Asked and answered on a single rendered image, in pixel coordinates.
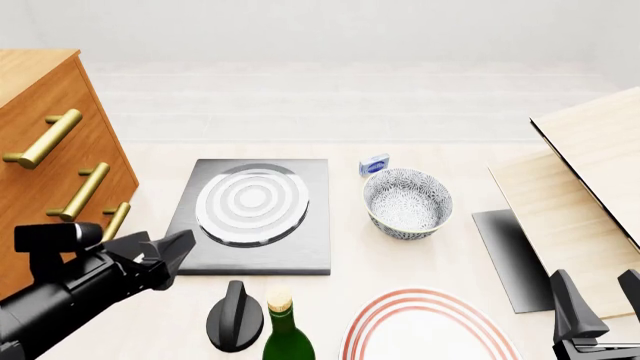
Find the round black stove knob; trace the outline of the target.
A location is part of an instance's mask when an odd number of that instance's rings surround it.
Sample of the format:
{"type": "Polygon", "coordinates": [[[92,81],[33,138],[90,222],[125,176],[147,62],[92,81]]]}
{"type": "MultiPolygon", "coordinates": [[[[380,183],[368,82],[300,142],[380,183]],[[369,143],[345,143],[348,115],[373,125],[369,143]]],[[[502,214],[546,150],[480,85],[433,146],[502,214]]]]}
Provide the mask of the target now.
{"type": "Polygon", "coordinates": [[[206,334],[218,350],[237,353],[258,340],[263,326],[261,305],[246,293],[242,281],[230,281],[224,298],[208,314],[206,334]]]}

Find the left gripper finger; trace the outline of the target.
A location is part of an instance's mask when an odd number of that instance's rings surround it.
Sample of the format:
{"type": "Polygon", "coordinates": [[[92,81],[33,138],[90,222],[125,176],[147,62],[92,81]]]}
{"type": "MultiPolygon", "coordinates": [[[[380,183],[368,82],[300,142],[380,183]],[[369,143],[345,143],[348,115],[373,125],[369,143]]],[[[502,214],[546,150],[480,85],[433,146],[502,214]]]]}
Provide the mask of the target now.
{"type": "Polygon", "coordinates": [[[104,248],[114,254],[132,260],[135,263],[141,263],[144,258],[142,251],[142,242],[149,242],[150,238],[146,231],[132,233],[128,236],[122,236],[118,239],[111,239],[103,242],[104,248]]]}
{"type": "Polygon", "coordinates": [[[195,244],[194,233],[191,230],[182,230],[155,241],[141,242],[142,263],[160,263],[170,277],[175,277],[181,263],[195,244]]]}

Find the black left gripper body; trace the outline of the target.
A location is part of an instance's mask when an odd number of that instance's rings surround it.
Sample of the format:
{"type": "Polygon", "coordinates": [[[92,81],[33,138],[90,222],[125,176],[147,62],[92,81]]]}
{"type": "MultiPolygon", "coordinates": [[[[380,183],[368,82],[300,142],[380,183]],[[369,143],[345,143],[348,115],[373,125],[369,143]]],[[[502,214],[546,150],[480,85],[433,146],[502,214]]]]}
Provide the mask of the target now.
{"type": "Polygon", "coordinates": [[[125,291],[167,290],[172,286],[179,267],[161,257],[148,257],[143,253],[132,258],[110,253],[110,257],[123,272],[125,291]]]}

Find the white plate with red rings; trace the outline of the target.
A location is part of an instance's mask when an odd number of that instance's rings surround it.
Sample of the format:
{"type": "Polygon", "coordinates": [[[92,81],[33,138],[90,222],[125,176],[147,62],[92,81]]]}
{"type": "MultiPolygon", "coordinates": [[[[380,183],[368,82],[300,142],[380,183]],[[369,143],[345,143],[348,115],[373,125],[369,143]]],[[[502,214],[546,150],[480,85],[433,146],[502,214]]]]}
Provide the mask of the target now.
{"type": "Polygon", "coordinates": [[[347,326],[338,360],[523,360],[484,312],[442,290],[408,287],[371,299],[347,326]]]}

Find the green glass bottle with cork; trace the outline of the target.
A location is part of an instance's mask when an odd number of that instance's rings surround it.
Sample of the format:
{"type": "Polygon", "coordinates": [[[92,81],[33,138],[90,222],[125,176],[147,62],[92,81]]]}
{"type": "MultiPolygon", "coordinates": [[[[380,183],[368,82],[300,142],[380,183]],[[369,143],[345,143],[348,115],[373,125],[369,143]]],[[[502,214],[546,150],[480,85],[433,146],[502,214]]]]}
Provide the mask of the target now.
{"type": "Polygon", "coordinates": [[[262,360],[315,360],[311,341],[297,328],[293,299],[287,287],[273,287],[267,294],[272,332],[265,343],[262,360]]]}

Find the pale wooden rack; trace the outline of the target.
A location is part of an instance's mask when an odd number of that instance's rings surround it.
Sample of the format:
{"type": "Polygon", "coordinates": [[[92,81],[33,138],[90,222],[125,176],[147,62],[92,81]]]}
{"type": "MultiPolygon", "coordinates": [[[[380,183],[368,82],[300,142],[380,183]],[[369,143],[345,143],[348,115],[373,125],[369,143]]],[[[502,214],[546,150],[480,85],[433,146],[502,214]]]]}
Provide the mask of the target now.
{"type": "Polygon", "coordinates": [[[548,273],[566,270],[603,319],[635,313],[640,272],[640,87],[530,120],[540,152],[489,171],[548,273]]]}

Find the wooden cabinet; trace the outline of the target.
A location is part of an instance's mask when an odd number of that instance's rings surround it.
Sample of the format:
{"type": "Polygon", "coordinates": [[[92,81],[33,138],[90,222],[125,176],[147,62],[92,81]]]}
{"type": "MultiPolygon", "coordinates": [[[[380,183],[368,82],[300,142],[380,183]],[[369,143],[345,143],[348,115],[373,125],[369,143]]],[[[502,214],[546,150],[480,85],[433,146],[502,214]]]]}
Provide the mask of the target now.
{"type": "Polygon", "coordinates": [[[78,50],[0,50],[0,299],[33,277],[27,254],[14,250],[14,227],[62,223],[47,209],[63,208],[86,177],[78,170],[100,162],[110,171],[74,221],[100,224],[102,212],[130,203],[138,179],[79,59],[78,50]],[[51,125],[45,116],[76,109],[83,119],[34,170],[2,161],[24,152],[51,125]]]}

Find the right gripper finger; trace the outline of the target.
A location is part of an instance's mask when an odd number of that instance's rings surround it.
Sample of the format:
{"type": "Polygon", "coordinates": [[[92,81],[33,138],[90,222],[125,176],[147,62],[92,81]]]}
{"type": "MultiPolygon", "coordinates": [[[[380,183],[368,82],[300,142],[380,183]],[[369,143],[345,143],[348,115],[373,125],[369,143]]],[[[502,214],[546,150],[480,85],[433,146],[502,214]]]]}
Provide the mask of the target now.
{"type": "Polygon", "coordinates": [[[550,276],[550,285],[555,304],[555,344],[596,339],[610,331],[583,299],[568,272],[558,269],[550,276]]]}
{"type": "Polygon", "coordinates": [[[618,277],[618,282],[636,317],[640,320],[640,273],[635,269],[628,269],[618,277]]]}

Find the blue white patterned bowl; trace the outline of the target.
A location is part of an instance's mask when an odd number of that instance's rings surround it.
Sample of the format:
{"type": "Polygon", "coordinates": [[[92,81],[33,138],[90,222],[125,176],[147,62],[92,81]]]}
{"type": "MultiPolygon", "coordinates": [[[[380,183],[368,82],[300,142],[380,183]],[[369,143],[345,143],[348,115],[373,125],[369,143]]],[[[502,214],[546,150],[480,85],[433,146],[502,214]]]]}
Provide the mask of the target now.
{"type": "Polygon", "coordinates": [[[411,168],[374,173],[363,185],[372,223],[395,239],[413,241],[436,233],[453,213],[453,198],[438,179],[411,168]]]}

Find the small blue white box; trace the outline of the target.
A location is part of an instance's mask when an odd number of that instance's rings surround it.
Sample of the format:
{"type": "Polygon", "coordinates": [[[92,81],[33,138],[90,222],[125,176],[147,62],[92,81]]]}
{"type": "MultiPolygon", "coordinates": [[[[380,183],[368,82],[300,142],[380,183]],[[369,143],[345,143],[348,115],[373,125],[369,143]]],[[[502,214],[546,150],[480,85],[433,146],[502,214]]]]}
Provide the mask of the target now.
{"type": "Polygon", "coordinates": [[[390,155],[387,153],[376,155],[359,161],[358,171],[362,177],[370,176],[389,166],[390,155]]]}

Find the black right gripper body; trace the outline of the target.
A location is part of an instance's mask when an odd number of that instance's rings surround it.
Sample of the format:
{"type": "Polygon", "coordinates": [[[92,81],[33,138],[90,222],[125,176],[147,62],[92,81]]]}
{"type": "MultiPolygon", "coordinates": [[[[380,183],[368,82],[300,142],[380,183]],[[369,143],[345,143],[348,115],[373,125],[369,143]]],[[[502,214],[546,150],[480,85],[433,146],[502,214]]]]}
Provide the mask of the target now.
{"type": "Polygon", "coordinates": [[[595,338],[559,340],[552,349],[557,360],[640,360],[640,344],[599,344],[595,338]]]}

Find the flat black stove plate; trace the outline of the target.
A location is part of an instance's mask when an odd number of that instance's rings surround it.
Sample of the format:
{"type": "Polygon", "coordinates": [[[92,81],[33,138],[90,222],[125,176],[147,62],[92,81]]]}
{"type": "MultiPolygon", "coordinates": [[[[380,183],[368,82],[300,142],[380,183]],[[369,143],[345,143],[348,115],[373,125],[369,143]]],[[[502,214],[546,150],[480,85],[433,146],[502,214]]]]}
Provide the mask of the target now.
{"type": "Polygon", "coordinates": [[[199,159],[167,233],[191,230],[180,275],[329,275],[325,159],[199,159]]]}

